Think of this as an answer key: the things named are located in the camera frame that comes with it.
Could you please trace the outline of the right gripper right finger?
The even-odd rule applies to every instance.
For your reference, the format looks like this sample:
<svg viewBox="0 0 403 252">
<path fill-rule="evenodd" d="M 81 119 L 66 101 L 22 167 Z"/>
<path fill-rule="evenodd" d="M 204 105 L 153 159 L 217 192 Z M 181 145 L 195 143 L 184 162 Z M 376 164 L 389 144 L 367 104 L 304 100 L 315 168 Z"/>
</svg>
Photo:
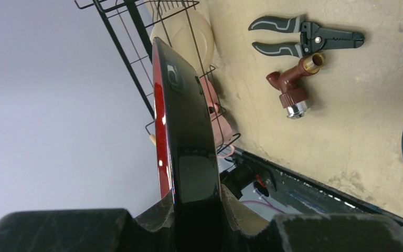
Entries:
<svg viewBox="0 0 403 252">
<path fill-rule="evenodd" d="M 403 251 L 403 228 L 383 215 L 280 214 L 267 221 L 224 185 L 224 251 Z"/>
</svg>

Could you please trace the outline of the small cream saucer plate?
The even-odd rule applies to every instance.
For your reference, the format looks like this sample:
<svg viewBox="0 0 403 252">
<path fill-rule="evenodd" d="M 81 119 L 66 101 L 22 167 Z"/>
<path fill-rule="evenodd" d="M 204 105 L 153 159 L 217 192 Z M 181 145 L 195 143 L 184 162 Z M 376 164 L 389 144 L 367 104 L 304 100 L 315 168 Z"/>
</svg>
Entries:
<svg viewBox="0 0 403 252">
<path fill-rule="evenodd" d="M 188 61 L 199 76 L 209 70 L 215 41 L 209 22 L 199 11 L 176 7 L 154 21 L 151 41 L 155 37 L 162 39 Z"/>
</svg>

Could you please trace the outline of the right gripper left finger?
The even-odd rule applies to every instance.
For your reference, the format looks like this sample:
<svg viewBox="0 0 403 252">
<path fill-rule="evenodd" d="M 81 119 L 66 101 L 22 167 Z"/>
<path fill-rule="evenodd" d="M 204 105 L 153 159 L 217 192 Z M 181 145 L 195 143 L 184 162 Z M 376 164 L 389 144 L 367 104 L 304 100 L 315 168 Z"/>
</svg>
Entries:
<svg viewBox="0 0 403 252">
<path fill-rule="evenodd" d="M 137 217 L 123 208 L 13 212 L 0 251 L 175 251 L 171 193 Z"/>
</svg>

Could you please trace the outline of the pink ceramic mug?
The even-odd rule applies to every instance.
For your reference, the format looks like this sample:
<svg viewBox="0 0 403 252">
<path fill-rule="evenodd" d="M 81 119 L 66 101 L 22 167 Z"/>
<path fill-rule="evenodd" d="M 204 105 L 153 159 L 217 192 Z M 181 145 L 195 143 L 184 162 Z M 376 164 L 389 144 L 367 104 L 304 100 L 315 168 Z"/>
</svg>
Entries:
<svg viewBox="0 0 403 252">
<path fill-rule="evenodd" d="M 199 81 L 207 102 L 215 145 L 218 148 L 223 144 L 229 143 L 232 139 L 232 128 L 226 118 L 221 115 L 217 93 L 214 90 L 212 83 L 206 77 L 200 77 Z"/>
</svg>

